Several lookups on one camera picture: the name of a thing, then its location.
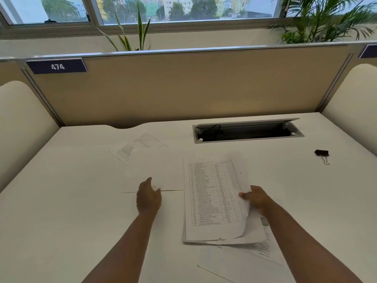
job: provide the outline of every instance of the white desk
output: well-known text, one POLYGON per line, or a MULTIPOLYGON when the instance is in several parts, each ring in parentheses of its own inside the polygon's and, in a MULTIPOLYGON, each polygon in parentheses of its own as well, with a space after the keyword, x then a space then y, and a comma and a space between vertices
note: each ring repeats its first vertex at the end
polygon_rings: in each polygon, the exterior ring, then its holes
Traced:
MULTIPOLYGON (((1 282, 80 282, 137 215, 120 194, 125 166, 109 149, 143 132, 170 147, 242 151, 261 185, 364 283, 377 277, 377 158, 321 114, 63 127, 0 193, 1 282), (302 138, 194 144, 192 125, 295 118, 302 138), (329 150, 326 166, 316 149, 329 150)), ((140 282, 228 282, 181 242, 184 192, 163 192, 140 282)))

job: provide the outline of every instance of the black binder clip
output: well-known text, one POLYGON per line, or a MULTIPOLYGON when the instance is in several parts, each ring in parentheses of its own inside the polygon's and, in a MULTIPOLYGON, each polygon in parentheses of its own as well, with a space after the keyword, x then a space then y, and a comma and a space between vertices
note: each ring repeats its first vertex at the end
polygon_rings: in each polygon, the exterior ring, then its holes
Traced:
POLYGON ((314 153, 316 153, 317 156, 321 156, 323 163, 325 165, 330 165, 330 163, 327 160, 327 157, 329 156, 329 151, 326 150, 315 150, 314 153))

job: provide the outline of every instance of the palm plant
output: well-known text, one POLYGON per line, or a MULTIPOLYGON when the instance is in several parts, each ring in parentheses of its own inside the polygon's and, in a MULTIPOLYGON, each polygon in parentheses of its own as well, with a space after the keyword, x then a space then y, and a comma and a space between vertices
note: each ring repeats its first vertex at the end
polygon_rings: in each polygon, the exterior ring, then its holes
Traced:
POLYGON ((356 41, 361 36, 369 37, 375 29, 365 24, 375 14, 376 2, 360 5, 363 0, 282 0, 281 5, 288 8, 288 13, 299 17, 294 29, 282 27, 281 39, 287 44, 303 42, 338 41, 356 33, 356 41), (355 6, 342 15, 344 9, 355 6))
MULTIPOLYGON (((147 32, 148 32, 148 28, 149 28, 149 24, 150 24, 150 19, 149 19, 147 25, 144 28, 143 27, 143 22, 141 21, 141 15, 140 15, 139 5, 137 5, 137 6, 138 6, 138 31, 139 31, 140 47, 137 48, 137 49, 135 49, 135 51, 142 51, 142 50, 144 50, 144 42, 145 42, 145 37, 146 37, 147 32)), ((116 19, 116 23, 118 24, 118 27, 120 27, 121 30, 122 30, 122 32, 123 32, 123 36, 118 35, 118 37, 120 38, 120 41, 121 41, 124 49, 126 51, 132 51, 132 47, 130 45, 130 42, 128 41, 127 37, 125 36, 124 28, 120 24, 118 16, 116 15, 116 12, 115 12, 115 19, 116 19)), ((113 47, 116 49, 116 51, 119 52, 117 46, 112 41, 112 39, 107 34, 105 34, 104 32, 102 32, 100 29, 98 29, 98 30, 108 39, 108 41, 113 45, 113 47)))

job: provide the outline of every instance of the hand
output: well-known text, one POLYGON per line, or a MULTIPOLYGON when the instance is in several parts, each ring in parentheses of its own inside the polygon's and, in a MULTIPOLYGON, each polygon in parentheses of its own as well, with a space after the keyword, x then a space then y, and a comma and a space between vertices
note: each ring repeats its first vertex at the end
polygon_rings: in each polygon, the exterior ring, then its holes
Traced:
POLYGON ((152 178, 139 185, 139 191, 136 194, 136 207, 139 214, 149 214, 155 216, 161 206, 161 189, 154 191, 151 185, 152 178))
POLYGON ((255 206, 262 216, 265 216, 266 210, 270 208, 275 202, 266 194, 266 192, 259 186, 250 186, 251 192, 240 192, 238 195, 244 200, 249 201, 252 206, 255 206))

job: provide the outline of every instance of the navy blue label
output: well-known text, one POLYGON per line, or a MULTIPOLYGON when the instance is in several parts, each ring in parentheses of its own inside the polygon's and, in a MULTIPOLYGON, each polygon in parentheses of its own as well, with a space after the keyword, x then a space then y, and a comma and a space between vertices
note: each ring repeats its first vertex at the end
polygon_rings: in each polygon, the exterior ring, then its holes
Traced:
POLYGON ((367 45, 359 58, 377 58, 377 45, 376 44, 367 45))
POLYGON ((26 61, 34 74, 68 74, 71 72, 87 72, 81 58, 66 60, 30 60, 26 61))

